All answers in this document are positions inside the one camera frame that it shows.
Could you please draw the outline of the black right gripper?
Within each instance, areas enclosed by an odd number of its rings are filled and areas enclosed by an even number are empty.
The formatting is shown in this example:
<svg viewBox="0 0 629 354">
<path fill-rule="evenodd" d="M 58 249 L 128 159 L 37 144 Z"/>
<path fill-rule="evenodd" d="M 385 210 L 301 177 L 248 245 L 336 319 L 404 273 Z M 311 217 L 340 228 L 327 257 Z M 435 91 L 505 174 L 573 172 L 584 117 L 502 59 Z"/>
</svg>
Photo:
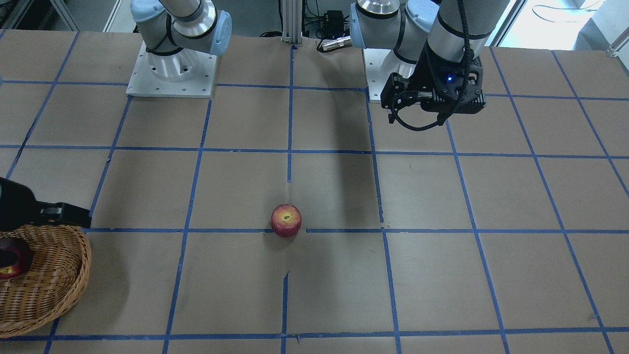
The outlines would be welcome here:
<svg viewBox="0 0 629 354">
<path fill-rule="evenodd" d="M 91 228 L 90 211 L 68 203 L 39 203 L 23 184 L 0 179 L 0 230 L 8 232 L 24 225 L 69 225 Z"/>
</svg>

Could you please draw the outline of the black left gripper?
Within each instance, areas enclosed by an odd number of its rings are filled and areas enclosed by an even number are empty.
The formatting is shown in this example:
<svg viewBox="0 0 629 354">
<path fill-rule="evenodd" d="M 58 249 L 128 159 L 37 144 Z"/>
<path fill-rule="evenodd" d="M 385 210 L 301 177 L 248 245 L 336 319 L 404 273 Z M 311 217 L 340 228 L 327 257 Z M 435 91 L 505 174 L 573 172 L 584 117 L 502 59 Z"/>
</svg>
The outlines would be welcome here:
<svg viewBox="0 0 629 354">
<path fill-rule="evenodd" d="M 409 78 L 391 73 L 380 94 L 380 105 L 389 110 L 388 122 L 398 119 L 396 111 L 416 103 L 427 112 L 446 114 L 462 96 L 456 114 L 477 114 L 487 105 L 482 90 L 484 68 L 479 57 L 468 63 L 450 62 L 430 47 L 420 54 L 415 72 Z"/>
</svg>

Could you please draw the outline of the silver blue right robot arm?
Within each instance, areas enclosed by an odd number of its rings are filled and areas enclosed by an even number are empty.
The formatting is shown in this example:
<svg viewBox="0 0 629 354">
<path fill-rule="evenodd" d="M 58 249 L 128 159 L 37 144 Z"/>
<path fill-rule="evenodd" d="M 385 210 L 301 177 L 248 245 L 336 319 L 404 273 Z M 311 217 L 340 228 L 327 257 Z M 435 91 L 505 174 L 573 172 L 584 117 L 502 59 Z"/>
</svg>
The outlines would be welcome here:
<svg viewBox="0 0 629 354">
<path fill-rule="evenodd" d="M 126 94 L 134 98 L 211 98 L 218 58 L 229 47 L 233 20 L 211 0 L 133 0 L 143 45 Z M 1 179 L 1 230 L 25 225 L 91 226 L 91 213 L 68 203 L 38 201 L 24 186 Z"/>
</svg>

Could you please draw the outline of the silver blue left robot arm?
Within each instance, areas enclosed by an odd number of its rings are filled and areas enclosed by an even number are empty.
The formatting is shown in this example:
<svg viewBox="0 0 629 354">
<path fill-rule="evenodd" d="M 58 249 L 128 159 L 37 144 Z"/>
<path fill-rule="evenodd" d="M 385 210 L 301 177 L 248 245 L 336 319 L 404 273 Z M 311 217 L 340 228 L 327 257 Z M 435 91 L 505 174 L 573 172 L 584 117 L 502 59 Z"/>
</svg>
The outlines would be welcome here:
<svg viewBox="0 0 629 354">
<path fill-rule="evenodd" d="M 486 106 L 480 58 L 507 0 L 358 0 L 352 46 L 362 50 L 368 93 L 389 123 L 441 126 Z"/>
</svg>

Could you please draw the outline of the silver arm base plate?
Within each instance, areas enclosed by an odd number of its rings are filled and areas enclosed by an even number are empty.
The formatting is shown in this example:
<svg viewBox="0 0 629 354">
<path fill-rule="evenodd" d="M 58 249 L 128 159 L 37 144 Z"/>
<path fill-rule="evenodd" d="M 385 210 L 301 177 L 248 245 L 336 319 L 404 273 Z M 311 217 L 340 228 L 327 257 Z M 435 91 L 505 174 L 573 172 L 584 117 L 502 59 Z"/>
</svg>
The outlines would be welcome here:
<svg viewBox="0 0 629 354">
<path fill-rule="evenodd" d="M 157 56 L 148 53 L 142 43 L 126 94 L 139 98 L 210 99 L 219 59 L 189 49 L 173 56 Z"/>
</svg>

